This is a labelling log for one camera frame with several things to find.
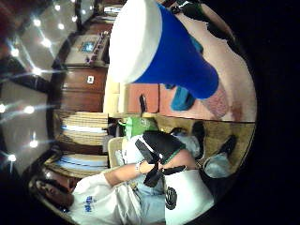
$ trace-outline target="white shirt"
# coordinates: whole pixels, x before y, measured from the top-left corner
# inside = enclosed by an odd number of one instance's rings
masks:
[[[73,191],[69,215],[81,225],[141,224],[140,200],[127,183],[111,187],[104,173],[85,177]]]

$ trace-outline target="watch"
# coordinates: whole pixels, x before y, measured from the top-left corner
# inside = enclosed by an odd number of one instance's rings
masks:
[[[139,161],[137,164],[135,164],[135,170],[138,172],[138,173],[141,173],[140,171],[140,167],[141,167],[141,164],[145,162],[145,159],[142,160],[142,161]]]

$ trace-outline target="person's arm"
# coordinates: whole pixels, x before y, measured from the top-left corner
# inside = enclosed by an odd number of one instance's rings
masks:
[[[104,173],[104,176],[107,182],[113,187],[124,181],[134,179],[141,175],[141,173],[148,173],[154,167],[154,164],[148,164],[146,161],[144,161],[140,165],[140,171],[137,171],[135,169],[135,165],[136,164],[128,164],[121,166],[113,171]]]

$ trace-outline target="hand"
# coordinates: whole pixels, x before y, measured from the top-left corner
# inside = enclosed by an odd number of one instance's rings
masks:
[[[155,166],[155,164],[149,164],[147,161],[144,161],[140,165],[140,173],[142,173],[142,174],[149,173],[154,168],[154,166]],[[158,169],[161,169],[161,168],[162,168],[162,165],[160,163],[158,163]]]

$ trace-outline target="sleeve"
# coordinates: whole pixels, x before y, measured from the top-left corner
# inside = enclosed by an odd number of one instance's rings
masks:
[[[112,187],[106,180],[104,173],[87,176],[84,177],[81,181],[79,181],[73,191],[73,193],[84,193],[88,189],[94,188],[96,186],[101,186],[101,190],[104,191],[111,191]]]

